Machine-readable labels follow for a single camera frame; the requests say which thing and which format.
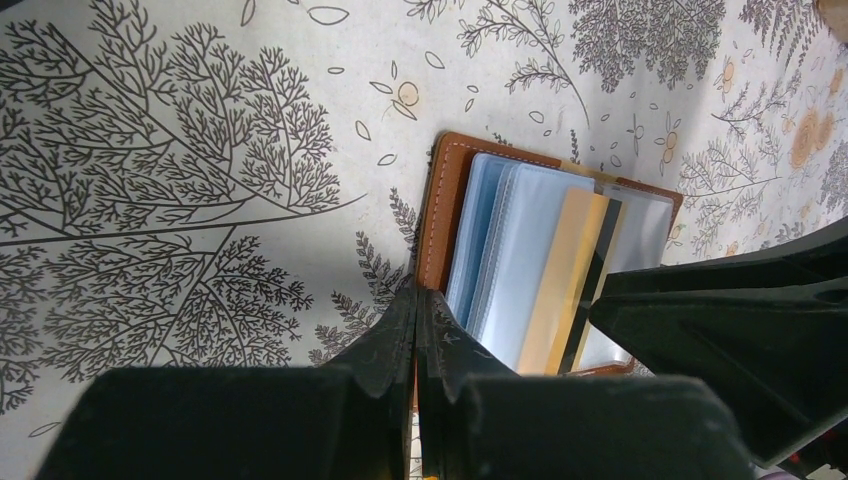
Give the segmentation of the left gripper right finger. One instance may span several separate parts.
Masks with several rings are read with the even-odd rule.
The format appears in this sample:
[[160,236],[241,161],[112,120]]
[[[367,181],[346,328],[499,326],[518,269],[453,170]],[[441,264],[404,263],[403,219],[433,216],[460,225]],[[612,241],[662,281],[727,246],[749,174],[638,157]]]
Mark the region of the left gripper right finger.
[[420,291],[416,382],[422,467],[427,477],[471,479],[474,380],[516,373],[455,319],[438,290]]

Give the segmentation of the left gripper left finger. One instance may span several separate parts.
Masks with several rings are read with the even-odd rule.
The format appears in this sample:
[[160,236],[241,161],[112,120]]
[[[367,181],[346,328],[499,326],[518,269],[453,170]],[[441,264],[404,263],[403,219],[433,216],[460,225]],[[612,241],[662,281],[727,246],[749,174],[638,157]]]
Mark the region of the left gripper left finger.
[[346,479],[409,477],[418,288],[399,290],[366,333],[327,363],[350,375],[334,459]]

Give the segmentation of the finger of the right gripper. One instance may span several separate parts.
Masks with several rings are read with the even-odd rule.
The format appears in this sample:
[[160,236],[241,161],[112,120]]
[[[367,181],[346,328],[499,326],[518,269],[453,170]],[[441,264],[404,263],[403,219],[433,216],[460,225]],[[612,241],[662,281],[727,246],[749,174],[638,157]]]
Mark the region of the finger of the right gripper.
[[726,260],[610,275],[590,323],[704,381],[761,466],[847,463],[847,223]]

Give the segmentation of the brown leather card holder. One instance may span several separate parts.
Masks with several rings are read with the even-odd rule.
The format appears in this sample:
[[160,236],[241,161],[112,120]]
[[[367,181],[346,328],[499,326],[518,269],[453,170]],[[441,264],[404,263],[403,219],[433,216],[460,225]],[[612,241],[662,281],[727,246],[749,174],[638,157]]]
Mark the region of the brown leather card holder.
[[[626,208],[605,280],[659,265],[680,193],[455,132],[435,146],[416,281],[441,291],[460,326],[515,372],[556,218],[572,188]],[[631,372],[634,357],[588,324],[579,366],[565,374]]]

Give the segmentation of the gold credit card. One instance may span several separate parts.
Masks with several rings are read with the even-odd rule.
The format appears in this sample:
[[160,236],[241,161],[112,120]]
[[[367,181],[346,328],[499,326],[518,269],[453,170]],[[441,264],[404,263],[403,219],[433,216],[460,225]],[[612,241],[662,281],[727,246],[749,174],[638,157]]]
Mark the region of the gold credit card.
[[572,188],[556,218],[543,275],[516,371],[557,375],[579,366],[589,334],[588,316],[607,274],[622,202]]

